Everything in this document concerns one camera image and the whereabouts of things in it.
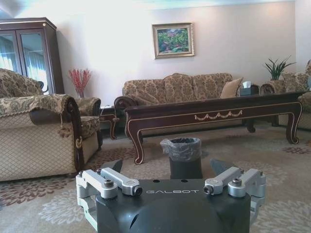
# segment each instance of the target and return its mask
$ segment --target bolt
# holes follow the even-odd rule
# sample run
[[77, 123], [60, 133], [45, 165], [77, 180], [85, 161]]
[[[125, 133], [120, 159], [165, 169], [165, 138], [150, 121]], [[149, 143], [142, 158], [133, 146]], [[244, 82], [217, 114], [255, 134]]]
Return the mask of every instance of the bolt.
[[203, 188], [203, 191], [207, 194], [207, 195], [211, 195], [214, 192], [214, 189], [212, 186], [207, 185]]
[[238, 179], [238, 178], [233, 179], [233, 180], [232, 180], [232, 183], [233, 183], [235, 186], [241, 186], [241, 185], [242, 185], [241, 179]]
[[140, 196], [142, 194], [142, 187], [136, 186], [133, 190], [134, 196]]
[[111, 181], [111, 180], [106, 180], [106, 181], [104, 182], [104, 186], [105, 186], [106, 188], [111, 188], [111, 187], [113, 187], [113, 181]]

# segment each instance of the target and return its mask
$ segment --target landscape painting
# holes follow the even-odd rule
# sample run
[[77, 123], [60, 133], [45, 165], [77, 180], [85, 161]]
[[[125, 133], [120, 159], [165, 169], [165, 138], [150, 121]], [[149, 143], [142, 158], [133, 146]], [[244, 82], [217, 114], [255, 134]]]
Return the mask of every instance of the landscape painting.
[[194, 56], [192, 23], [153, 25], [155, 58]]

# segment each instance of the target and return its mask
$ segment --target floral carpet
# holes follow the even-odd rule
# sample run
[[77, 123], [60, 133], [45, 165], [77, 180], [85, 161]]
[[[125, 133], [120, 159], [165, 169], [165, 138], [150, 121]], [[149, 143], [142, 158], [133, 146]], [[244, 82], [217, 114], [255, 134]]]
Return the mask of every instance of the floral carpet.
[[[211, 158], [233, 162], [245, 170], [257, 168], [267, 177], [266, 203], [251, 233], [311, 233], [311, 132], [298, 131], [291, 145], [285, 128], [261, 123], [255, 133], [244, 127], [156, 136], [144, 139], [145, 161], [135, 165], [130, 140], [104, 140], [103, 149], [86, 164], [96, 170], [104, 162], [123, 159], [122, 174], [136, 179], [168, 179], [168, 157], [159, 142], [164, 138], [202, 140], [202, 171], [213, 177]], [[75, 179], [67, 176], [0, 183], [0, 233], [95, 232], [76, 202]]]

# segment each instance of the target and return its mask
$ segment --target glass cabinet door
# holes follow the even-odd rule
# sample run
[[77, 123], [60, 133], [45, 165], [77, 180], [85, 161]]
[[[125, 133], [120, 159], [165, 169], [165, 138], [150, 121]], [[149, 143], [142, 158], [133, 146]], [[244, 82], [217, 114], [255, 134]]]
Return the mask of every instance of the glass cabinet door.
[[22, 48], [23, 73], [29, 78], [43, 82], [42, 90], [44, 94], [48, 94], [51, 83], [46, 70], [48, 61], [42, 37], [41, 29], [17, 30], [17, 42]]
[[21, 73], [15, 31], [0, 31], [0, 68]]

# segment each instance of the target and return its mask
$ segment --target curtain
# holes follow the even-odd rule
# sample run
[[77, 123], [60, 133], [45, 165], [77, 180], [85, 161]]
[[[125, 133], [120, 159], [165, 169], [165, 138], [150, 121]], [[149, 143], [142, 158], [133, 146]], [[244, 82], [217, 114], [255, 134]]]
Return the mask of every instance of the curtain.
[[24, 56], [28, 77], [37, 81], [42, 81], [44, 83], [43, 89], [46, 90], [48, 82], [43, 55], [37, 51], [31, 51], [27, 48], [24, 48]]
[[0, 68], [17, 72], [13, 42], [3, 36], [0, 36]]

